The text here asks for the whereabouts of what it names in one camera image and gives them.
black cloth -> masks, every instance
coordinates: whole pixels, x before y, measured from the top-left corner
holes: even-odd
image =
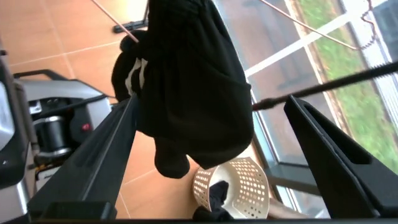
[[[233,220],[234,218],[221,207],[224,205],[228,187],[229,184],[225,181],[211,186],[209,190],[211,212],[201,206],[195,210],[192,219],[199,222]]]
[[[204,169],[235,158],[254,133],[251,87],[215,5],[211,0],[150,0],[148,17],[140,42],[123,43],[127,47],[116,61],[112,83],[119,101],[129,97],[124,81],[137,59],[147,61],[131,78],[140,99],[137,127],[167,140],[155,140],[157,149],[166,144],[162,149],[178,154],[160,159],[161,173],[184,176],[186,155]],[[182,158],[180,168],[171,162],[164,166]]]

lawn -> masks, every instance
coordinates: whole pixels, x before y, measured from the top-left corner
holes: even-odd
[[[321,27],[338,16],[331,0],[297,2],[302,9],[303,19],[314,28]],[[335,30],[330,35],[343,42],[352,42],[343,30]],[[365,69],[358,51],[324,37],[314,44],[329,80]],[[364,82],[340,88],[335,91],[335,96],[345,115],[347,128],[355,140],[398,174],[397,146],[393,137],[395,132],[385,117],[382,100],[372,83]]]

black stand leg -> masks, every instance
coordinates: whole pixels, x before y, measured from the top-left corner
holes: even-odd
[[[125,24],[122,24],[129,32],[132,32],[133,30],[136,29],[140,29],[143,27],[147,27],[148,26],[148,12],[149,12],[149,1],[147,3],[147,6],[145,8],[145,14],[144,14],[144,18],[141,21],[136,21],[136,22],[127,22]],[[122,30],[122,28],[119,25],[116,25],[112,28],[112,31],[115,34],[119,34],[124,32]]]

copper wire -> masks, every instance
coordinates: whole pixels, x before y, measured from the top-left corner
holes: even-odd
[[[120,22],[118,22],[102,5],[100,5],[96,0],[91,0],[101,11],[103,11],[114,23],[116,23],[120,28],[135,42],[138,43],[137,37],[132,35]]]
[[[267,2],[265,0],[260,0],[260,1],[263,2],[264,4],[268,5],[269,7],[273,8],[277,12],[281,13],[283,16],[288,17],[292,21],[294,21],[294,22],[300,24],[301,26],[304,26],[305,28],[311,30],[312,32],[315,32],[315,33],[317,33],[317,34],[319,34],[319,35],[321,35],[323,37],[326,37],[327,39],[330,39],[330,40],[332,40],[332,41],[334,41],[334,42],[336,42],[338,44],[341,44],[341,45],[343,45],[345,47],[348,47],[349,49],[352,49],[352,50],[364,50],[364,49],[370,47],[377,39],[376,26],[374,25],[374,22],[366,18],[366,16],[369,14],[369,12],[371,12],[373,10],[373,5],[372,5],[372,1],[371,0],[367,0],[367,2],[368,2],[368,10],[364,14],[362,14],[361,19],[362,19],[362,21],[364,21],[364,22],[366,22],[366,23],[371,25],[373,34],[372,34],[371,40],[368,43],[366,43],[365,45],[361,46],[361,47],[353,47],[353,46],[351,46],[349,44],[346,44],[346,43],[344,43],[344,42],[342,42],[342,41],[340,41],[340,40],[338,40],[338,39],[336,39],[334,37],[331,37],[331,36],[327,35],[327,34],[322,34],[321,32],[317,31],[316,29],[314,29],[314,28],[304,24],[303,22],[300,22],[297,19],[293,18],[292,16],[290,16],[286,12],[280,10],[278,7],[272,5],[271,3],[269,3],[269,2]]]

laundry basket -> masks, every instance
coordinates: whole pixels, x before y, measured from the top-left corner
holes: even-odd
[[[267,177],[250,157],[236,158],[217,167],[200,168],[193,180],[193,193],[199,205],[211,211],[210,187],[229,183],[223,208],[234,218],[267,218],[269,194]]]

